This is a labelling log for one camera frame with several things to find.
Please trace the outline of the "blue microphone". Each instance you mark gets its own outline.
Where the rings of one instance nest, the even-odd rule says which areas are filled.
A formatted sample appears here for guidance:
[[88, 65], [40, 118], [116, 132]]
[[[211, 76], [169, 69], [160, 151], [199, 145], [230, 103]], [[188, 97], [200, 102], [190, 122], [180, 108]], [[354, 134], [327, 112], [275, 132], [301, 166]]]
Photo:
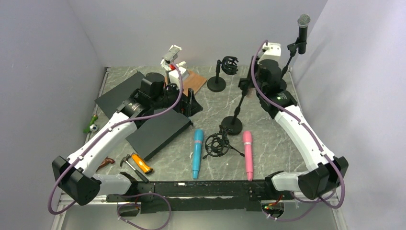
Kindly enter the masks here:
[[201, 129], [195, 130], [193, 160], [192, 160], [192, 178], [193, 179], [198, 179], [198, 177], [199, 177], [203, 138], [204, 138], [204, 132]]

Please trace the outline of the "round-base stand with shock mount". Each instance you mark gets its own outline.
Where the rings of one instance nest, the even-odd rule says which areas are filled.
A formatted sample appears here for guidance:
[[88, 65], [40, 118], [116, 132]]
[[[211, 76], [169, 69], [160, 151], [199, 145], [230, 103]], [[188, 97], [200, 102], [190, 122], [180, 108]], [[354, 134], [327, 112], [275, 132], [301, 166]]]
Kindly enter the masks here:
[[219, 76], [220, 70], [226, 75], [236, 75], [238, 72], [238, 58], [233, 56], [225, 56], [222, 60], [216, 62], [215, 76], [207, 81], [207, 87], [212, 92], [221, 92], [226, 88], [226, 82]]

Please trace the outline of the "dark grey rack unit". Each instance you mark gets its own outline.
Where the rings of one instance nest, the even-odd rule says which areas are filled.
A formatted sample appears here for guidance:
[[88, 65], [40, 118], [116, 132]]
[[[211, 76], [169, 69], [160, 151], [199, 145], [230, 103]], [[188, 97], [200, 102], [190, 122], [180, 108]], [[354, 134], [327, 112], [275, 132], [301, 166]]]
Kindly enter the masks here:
[[[142, 78], [144, 75], [141, 72], [135, 73], [97, 98], [95, 103], [108, 118], [111, 118], [116, 108], [140, 87]], [[148, 161], [190, 126], [192, 121], [189, 118], [171, 110], [159, 117], [146, 120], [126, 140], [140, 157]]]

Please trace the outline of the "round-base stand black mic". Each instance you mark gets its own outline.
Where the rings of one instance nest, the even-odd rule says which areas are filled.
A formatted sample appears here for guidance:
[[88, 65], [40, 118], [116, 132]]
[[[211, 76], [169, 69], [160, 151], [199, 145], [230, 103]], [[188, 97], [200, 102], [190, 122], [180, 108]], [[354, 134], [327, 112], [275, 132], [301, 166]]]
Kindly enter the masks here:
[[297, 37], [296, 41], [294, 43], [291, 43], [287, 46], [287, 49], [289, 50], [290, 57], [286, 63], [286, 65], [283, 67], [281, 75], [280, 75], [280, 80], [283, 79], [283, 76], [286, 74], [288, 71], [288, 67], [295, 55], [298, 53], [299, 55], [303, 55], [306, 53], [306, 45], [307, 41], [306, 39], [303, 40], [300, 37]]

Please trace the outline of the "round-base stand glitter mic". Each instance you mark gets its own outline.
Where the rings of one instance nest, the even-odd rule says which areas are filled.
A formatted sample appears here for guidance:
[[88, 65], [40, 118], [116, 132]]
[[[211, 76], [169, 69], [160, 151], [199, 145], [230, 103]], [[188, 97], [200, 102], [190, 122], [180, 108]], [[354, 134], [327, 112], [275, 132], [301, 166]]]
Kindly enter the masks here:
[[247, 96], [249, 89], [252, 88], [251, 78], [241, 78], [239, 80], [238, 87], [241, 90], [241, 99], [238, 103], [238, 106], [235, 108], [234, 114], [232, 116], [225, 117], [221, 122], [222, 127], [229, 129], [228, 134], [232, 136], [240, 134], [243, 128], [242, 122], [238, 118], [238, 115], [241, 111], [242, 103]]

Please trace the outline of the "black tripod shock-mount stand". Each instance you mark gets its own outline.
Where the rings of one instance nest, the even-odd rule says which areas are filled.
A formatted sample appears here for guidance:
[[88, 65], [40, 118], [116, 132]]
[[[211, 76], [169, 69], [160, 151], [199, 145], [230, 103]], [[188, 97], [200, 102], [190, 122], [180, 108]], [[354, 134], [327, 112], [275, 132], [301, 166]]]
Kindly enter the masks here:
[[219, 131], [217, 133], [211, 134], [204, 143], [204, 148], [206, 154], [202, 159], [206, 159], [208, 156], [211, 157], [222, 157], [229, 152], [230, 149], [239, 153], [242, 157], [245, 157], [245, 154], [231, 146], [228, 139], [228, 134], [232, 130], [228, 127], [219, 125]]

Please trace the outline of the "pink microphone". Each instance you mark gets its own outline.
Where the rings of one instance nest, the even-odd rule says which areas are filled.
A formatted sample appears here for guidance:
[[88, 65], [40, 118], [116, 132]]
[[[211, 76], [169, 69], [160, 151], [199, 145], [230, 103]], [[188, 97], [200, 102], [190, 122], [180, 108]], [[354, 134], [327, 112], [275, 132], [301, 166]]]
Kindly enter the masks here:
[[250, 131], [243, 133], [243, 144], [245, 154], [245, 171], [247, 180], [253, 180], [253, 158], [252, 158], [252, 135]]

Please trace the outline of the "black microphone silver grille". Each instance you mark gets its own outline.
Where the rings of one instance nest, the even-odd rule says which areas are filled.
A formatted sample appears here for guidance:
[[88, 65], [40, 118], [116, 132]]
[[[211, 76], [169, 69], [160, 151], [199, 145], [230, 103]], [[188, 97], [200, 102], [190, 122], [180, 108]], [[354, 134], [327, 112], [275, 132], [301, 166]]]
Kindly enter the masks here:
[[304, 13], [299, 16], [297, 20], [297, 24], [299, 26], [298, 31], [298, 53], [303, 55], [306, 52], [306, 45], [307, 45], [307, 34], [308, 34], [308, 26], [311, 22], [311, 18], [308, 14]]

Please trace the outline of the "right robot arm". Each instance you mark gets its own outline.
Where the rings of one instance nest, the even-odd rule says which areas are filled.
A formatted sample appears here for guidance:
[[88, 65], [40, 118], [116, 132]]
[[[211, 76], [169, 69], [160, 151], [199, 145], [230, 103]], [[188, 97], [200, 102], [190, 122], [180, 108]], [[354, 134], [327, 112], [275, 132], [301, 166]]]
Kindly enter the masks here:
[[349, 163], [345, 157], [336, 157], [314, 133], [301, 110], [296, 105], [286, 108], [271, 101], [260, 89], [255, 79], [256, 57], [253, 56], [250, 65], [250, 75], [253, 85], [261, 100], [266, 101], [277, 109], [274, 120], [285, 130], [299, 150], [307, 171], [276, 172], [266, 177], [264, 194], [270, 199], [277, 198], [282, 191], [301, 192], [306, 198], [314, 200], [326, 192], [341, 188], [339, 208], [345, 198], [346, 187], [344, 176]]

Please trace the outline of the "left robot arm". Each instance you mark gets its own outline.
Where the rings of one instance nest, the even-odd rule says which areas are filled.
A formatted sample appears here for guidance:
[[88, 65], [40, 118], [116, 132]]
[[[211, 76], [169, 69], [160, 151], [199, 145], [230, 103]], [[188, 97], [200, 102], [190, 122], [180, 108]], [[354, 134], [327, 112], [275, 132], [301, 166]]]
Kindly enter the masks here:
[[100, 195], [118, 194], [125, 201], [134, 200], [138, 193], [135, 178], [125, 172], [102, 175], [96, 171], [112, 149], [146, 121], [162, 116], [164, 111], [185, 117], [202, 111], [193, 89], [187, 93], [180, 94], [176, 83], [166, 84], [162, 74], [148, 73], [92, 139], [67, 158], [58, 156], [53, 160], [57, 186], [81, 206]]

